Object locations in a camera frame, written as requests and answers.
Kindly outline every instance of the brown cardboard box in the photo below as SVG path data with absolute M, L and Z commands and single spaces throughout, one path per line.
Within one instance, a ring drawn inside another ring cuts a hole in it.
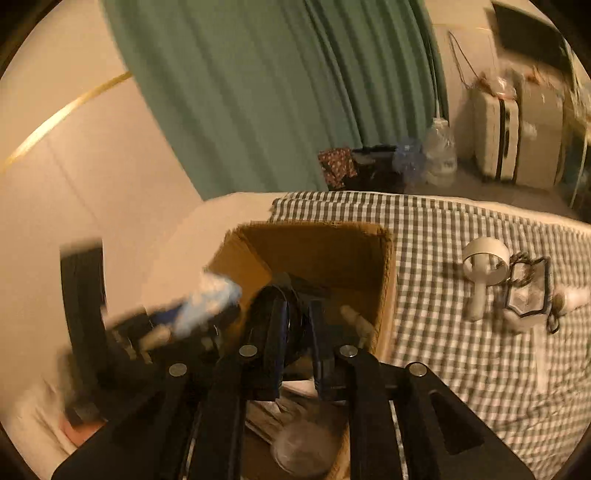
M 396 293 L 394 262 L 392 234 L 378 225 L 252 223 L 226 235 L 209 270 L 231 278 L 242 287 L 243 312 L 273 273 L 288 272 L 317 286 L 328 287 L 331 295 L 325 304 L 326 322 L 342 323 L 339 307 L 351 305 L 376 327 L 369 351 L 379 360 L 387 361 L 391 353 Z M 228 329 L 227 342 L 238 344 L 243 324 L 244 318 Z M 349 438 L 345 434 L 329 478 L 344 478 L 348 471 Z M 256 476 L 267 477 L 265 472 L 257 472 Z
M 554 186 L 562 141 L 562 100 L 547 86 L 517 83 L 519 148 L 515 183 L 549 190 Z

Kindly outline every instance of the wire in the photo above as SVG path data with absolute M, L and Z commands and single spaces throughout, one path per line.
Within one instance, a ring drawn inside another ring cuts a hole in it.
M 474 76 L 476 78 L 478 78 L 478 74 L 476 73 L 476 71 L 474 70 L 474 68 L 472 67 L 472 64 L 470 63 L 470 60 L 468 60 L 468 57 L 466 57 L 466 54 L 464 53 L 464 51 L 462 50 L 462 47 L 460 45 L 460 43 L 458 42 L 456 36 L 452 33 L 451 30 L 447 31 L 447 36 L 449 37 L 449 46 L 452 49 L 452 55 L 453 55 L 453 61 L 456 64 L 456 68 L 457 68 L 457 72 L 460 74 L 460 80 L 462 81 L 462 83 L 464 84 L 464 87 L 466 88 L 471 88 L 470 85 L 468 85 L 468 83 L 466 82 L 466 79 L 464 78 L 464 74 L 462 72 L 462 67 L 460 65 L 460 61 L 457 59 L 457 54 L 456 54 L 456 48 L 453 44 L 453 41 L 456 42 L 457 47 L 460 49 L 460 52 L 462 54 L 462 56 L 464 57 L 464 60 L 466 60 L 466 63 L 468 64 L 468 66 L 470 67 L 472 73 L 474 74 Z

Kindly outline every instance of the gingham fabric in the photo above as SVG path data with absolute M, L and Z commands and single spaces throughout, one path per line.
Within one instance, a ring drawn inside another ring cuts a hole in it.
M 462 318 L 473 286 L 462 248 L 479 236 L 510 253 L 548 256 L 555 284 L 591 285 L 591 237 L 446 200 L 366 192 L 292 193 L 274 202 L 275 220 L 378 223 L 396 239 L 397 308 L 391 363 L 425 363 L 528 465 L 550 479 L 591 421 L 591 306 L 547 338 L 548 393 L 536 388 L 532 334 L 516 335 L 492 315 L 501 287 L 488 288 L 487 315 Z

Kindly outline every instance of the clear plastic bottle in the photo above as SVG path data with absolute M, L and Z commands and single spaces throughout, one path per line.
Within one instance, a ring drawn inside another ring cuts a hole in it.
M 424 178 L 438 187 L 449 187 L 456 178 L 457 155 L 449 123 L 444 118 L 434 118 L 423 142 L 427 157 Z

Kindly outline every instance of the white suitcase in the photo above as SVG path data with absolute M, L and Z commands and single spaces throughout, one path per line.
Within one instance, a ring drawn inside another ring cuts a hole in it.
M 519 109 L 514 100 L 502 100 L 473 91 L 474 151 L 484 177 L 513 180 L 519 143 Z

